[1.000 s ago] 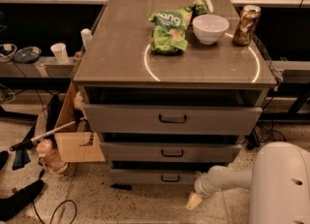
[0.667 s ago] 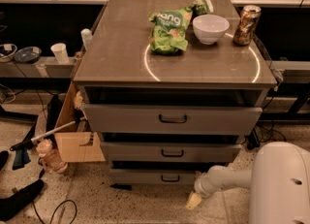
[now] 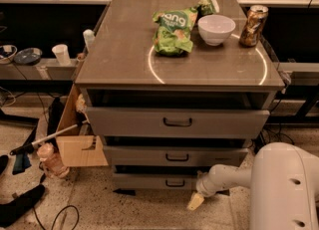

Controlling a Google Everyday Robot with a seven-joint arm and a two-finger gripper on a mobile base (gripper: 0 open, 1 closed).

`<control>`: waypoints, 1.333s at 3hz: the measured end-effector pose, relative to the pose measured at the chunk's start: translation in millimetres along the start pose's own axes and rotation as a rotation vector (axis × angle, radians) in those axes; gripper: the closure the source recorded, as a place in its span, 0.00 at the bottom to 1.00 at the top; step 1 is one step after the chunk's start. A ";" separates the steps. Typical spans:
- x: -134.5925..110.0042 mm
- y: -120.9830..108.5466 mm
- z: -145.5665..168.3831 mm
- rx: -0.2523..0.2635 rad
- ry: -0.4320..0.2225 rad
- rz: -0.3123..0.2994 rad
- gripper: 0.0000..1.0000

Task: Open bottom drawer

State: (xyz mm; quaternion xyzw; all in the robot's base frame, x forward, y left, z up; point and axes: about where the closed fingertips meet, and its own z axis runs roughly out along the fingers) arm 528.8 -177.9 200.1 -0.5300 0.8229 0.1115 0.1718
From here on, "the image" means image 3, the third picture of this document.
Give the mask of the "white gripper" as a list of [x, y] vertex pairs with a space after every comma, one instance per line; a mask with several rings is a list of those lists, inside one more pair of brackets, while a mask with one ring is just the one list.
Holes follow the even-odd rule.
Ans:
[[204, 197], [210, 197], [221, 190], [219, 184], [213, 181], [212, 176], [208, 172], [197, 173], [197, 180], [195, 185], [196, 191], [191, 194], [190, 200], [186, 208], [190, 211], [196, 210], [204, 201]]

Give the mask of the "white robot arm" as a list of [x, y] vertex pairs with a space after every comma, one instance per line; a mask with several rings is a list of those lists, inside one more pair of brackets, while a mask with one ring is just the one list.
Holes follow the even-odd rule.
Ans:
[[289, 143], [269, 143], [250, 168], [217, 164], [200, 174], [187, 208], [237, 186], [250, 190], [249, 230], [319, 230], [319, 157]]

